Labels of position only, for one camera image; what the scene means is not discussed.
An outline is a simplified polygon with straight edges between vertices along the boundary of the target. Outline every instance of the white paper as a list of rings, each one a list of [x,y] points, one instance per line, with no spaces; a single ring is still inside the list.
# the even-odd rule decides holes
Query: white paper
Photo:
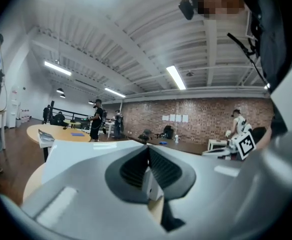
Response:
[[[176,122],[181,122],[181,115],[180,114],[176,115]]]
[[[170,115],[170,121],[175,122],[176,120],[176,115],[175,114],[171,114]]]
[[[169,116],[168,115],[163,115],[162,116],[163,121],[169,121]]]
[[[187,123],[187,122],[188,122],[188,115],[187,115],[187,114],[183,114],[183,115],[182,115],[182,121],[183,121],[184,123]]]

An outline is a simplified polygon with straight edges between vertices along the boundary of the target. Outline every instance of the ceiling light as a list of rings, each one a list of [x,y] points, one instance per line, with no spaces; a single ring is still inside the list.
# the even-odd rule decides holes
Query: ceiling light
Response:
[[[60,93],[60,94],[64,94],[64,93],[65,93],[64,90],[63,90],[62,88],[59,88],[59,89],[57,90],[57,92]]]
[[[175,66],[170,66],[167,68],[167,71],[170,73],[176,84],[178,85],[178,88],[180,90],[185,90],[186,87],[184,85],[184,82],[182,81],[177,69]]]
[[[66,75],[71,76],[71,72],[69,72],[69,71],[67,71],[67,70],[65,70],[65,69],[63,69],[63,68],[61,68],[61,67],[59,67],[59,66],[53,65],[53,64],[51,64],[51,63],[49,63],[49,62],[46,62],[46,61],[45,61],[45,66],[50,67],[50,68],[52,68],[52,69],[54,69],[54,70],[57,70],[57,71],[59,71],[59,72],[61,72],[61,73],[64,73],[64,74],[66,74]]]
[[[270,84],[268,83],[267,85],[264,86],[264,89],[267,90],[270,88]]]
[[[108,88],[105,88],[105,90],[106,90],[106,91],[109,91],[109,92],[111,92],[111,93],[113,93],[113,94],[115,94],[115,95],[118,95],[118,96],[120,96],[120,97],[122,97],[122,98],[126,97],[126,96],[124,96],[124,95],[122,95],[122,94],[120,94],[120,93],[117,93],[117,92],[114,91],[114,90],[110,90],[110,89],[108,89]]]

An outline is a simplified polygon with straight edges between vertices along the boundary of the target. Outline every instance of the cap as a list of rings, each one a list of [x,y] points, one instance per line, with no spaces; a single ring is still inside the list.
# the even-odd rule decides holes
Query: cap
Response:
[[[238,113],[238,114],[240,114],[240,110],[239,109],[235,109],[233,112],[232,112],[232,115],[231,115],[231,117],[233,118],[234,117],[234,113]]]

